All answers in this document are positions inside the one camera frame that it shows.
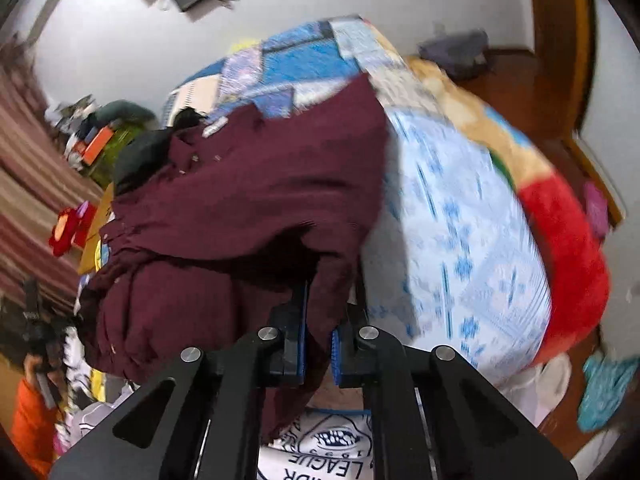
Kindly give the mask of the orange sleeve forearm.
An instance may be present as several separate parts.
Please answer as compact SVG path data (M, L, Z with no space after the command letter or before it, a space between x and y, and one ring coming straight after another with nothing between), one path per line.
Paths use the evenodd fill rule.
M11 440L38 479L47 479L54 462L58 411L46 407L42 395L22 378L17 388Z

